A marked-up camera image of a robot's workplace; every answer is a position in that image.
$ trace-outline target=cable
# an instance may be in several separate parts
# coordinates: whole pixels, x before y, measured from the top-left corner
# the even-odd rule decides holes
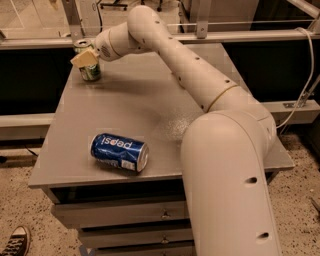
[[[289,120],[290,118],[292,117],[292,115],[295,113],[295,111],[297,110],[299,104],[300,104],[300,101],[301,101],[301,98],[302,96],[304,95],[305,91],[307,90],[307,87],[311,81],[311,78],[313,76],[313,72],[314,72],[314,51],[313,51],[313,46],[312,46],[312,39],[308,33],[307,30],[305,30],[304,28],[297,28],[298,31],[300,31],[301,33],[305,34],[307,37],[308,37],[308,41],[309,41],[309,46],[310,46],[310,57],[311,57],[311,70],[310,70],[310,75],[309,75],[309,78],[308,78],[308,81],[306,82],[305,86],[303,87],[301,93],[300,93],[300,96],[298,98],[298,100],[296,101],[295,103],[295,106],[293,108],[293,110],[291,111],[291,113],[289,114],[289,116],[287,117],[286,120],[284,120],[282,122],[282,124],[278,125],[276,128],[280,128],[282,126],[284,126]]]

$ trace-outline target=drawer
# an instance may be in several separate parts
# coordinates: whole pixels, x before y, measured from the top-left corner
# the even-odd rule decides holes
[[[79,240],[87,248],[107,248],[192,241],[193,236],[190,221],[183,220],[80,230]]]
[[[67,228],[87,228],[188,218],[184,197],[167,196],[54,205],[52,214]]]
[[[96,256],[196,256],[193,242],[96,250]]]

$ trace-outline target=black panel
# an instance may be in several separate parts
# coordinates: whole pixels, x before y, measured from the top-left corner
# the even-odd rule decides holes
[[[317,75],[320,72],[320,40],[313,40],[313,46]],[[224,47],[259,101],[296,100],[309,77],[310,50],[307,40],[225,43]],[[320,98],[319,89],[316,99]]]
[[[260,0],[254,21],[269,21],[269,23],[253,23],[251,30],[307,28],[311,21],[306,20],[312,20],[312,17],[287,0]]]
[[[72,48],[0,51],[0,115],[54,113]]]

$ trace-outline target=table surface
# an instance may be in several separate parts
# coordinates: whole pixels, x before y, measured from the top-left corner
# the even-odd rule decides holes
[[[188,47],[245,87],[222,45]],[[181,177],[182,137],[203,114],[201,109],[155,53],[101,62],[101,70],[99,81],[85,82],[79,70],[72,69],[29,180],[31,188]],[[97,162],[90,146],[95,135],[103,132],[146,142],[150,153],[145,169],[136,173]],[[292,167],[282,144],[275,148],[265,167]]]

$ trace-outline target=can lid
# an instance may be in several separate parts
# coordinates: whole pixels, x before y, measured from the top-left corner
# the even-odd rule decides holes
[[[144,167],[148,162],[148,157],[149,157],[149,147],[147,146],[146,143],[144,143],[141,148],[141,152],[139,154],[138,161],[137,161],[138,172],[141,172],[144,169]]]

